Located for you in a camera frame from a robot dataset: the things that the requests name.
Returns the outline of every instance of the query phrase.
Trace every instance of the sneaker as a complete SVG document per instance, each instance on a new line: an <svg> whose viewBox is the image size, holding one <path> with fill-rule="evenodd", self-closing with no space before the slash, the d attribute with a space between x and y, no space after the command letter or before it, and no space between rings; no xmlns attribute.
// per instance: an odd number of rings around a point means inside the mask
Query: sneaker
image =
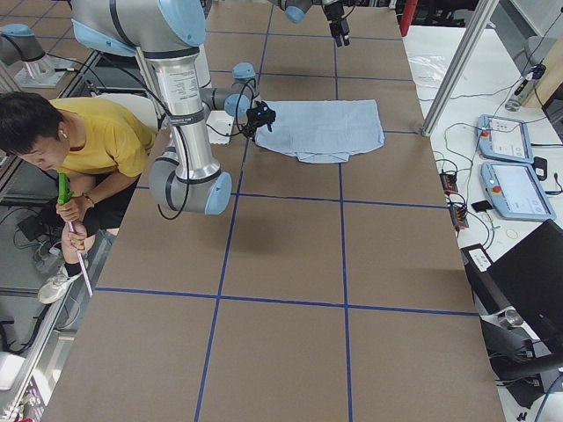
<svg viewBox="0 0 563 422"><path fill-rule="evenodd" d="M49 303L58 301L67 293L72 282L81 275L82 273L78 273L77 275L69 277L67 269L62 265L59 272L53 277L49 277L47 283L39 289L39 293L37 294L39 302L48 305Z"/></svg>

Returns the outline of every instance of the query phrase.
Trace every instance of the hand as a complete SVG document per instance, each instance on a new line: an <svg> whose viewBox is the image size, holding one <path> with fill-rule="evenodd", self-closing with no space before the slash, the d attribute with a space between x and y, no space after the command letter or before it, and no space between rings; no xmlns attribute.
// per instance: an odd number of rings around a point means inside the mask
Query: hand
<svg viewBox="0 0 563 422"><path fill-rule="evenodd" d="M66 204L56 206L56 213L61 216L65 222L82 221L86 210L91 206L90 202L84 196L75 196Z"/></svg>
<svg viewBox="0 0 563 422"><path fill-rule="evenodd" d="M74 233L69 232L70 244L79 252L84 253L84 240L87 238L86 227L81 222L73 222Z"/></svg>

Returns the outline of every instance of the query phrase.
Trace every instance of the folded cloth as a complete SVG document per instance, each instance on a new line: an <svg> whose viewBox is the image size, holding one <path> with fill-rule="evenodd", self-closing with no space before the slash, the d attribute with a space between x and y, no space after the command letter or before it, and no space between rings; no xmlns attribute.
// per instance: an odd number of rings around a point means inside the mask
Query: folded cloth
<svg viewBox="0 0 563 422"><path fill-rule="evenodd" d="M384 145L373 99L358 101L268 101L275 110L272 132L259 127L256 144L305 163L344 163Z"/></svg>

